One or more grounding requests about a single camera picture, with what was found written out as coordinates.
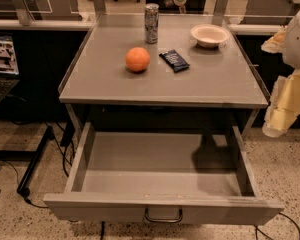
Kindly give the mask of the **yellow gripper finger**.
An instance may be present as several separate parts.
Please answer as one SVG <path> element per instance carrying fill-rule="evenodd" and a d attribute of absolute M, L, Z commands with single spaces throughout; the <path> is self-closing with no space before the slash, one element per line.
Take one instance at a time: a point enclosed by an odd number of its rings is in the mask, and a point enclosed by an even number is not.
<path fill-rule="evenodd" d="M 273 86 L 262 132 L 272 138 L 280 137 L 300 115 L 300 69 L 288 77 L 279 76 Z"/>
<path fill-rule="evenodd" d="M 282 26 L 280 30 L 261 45 L 261 50 L 268 53 L 282 53 L 284 50 L 284 40 L 286 27 Z"/>

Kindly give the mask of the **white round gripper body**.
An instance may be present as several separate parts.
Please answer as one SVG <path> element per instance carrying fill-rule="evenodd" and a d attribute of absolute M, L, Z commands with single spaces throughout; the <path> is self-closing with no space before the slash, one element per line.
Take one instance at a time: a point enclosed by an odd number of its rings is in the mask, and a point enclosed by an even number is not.
<path fill-rule="evenodd" d="M 300 69 L 300 10 L 287 25 L 282 56 L 285 64 Z"/>

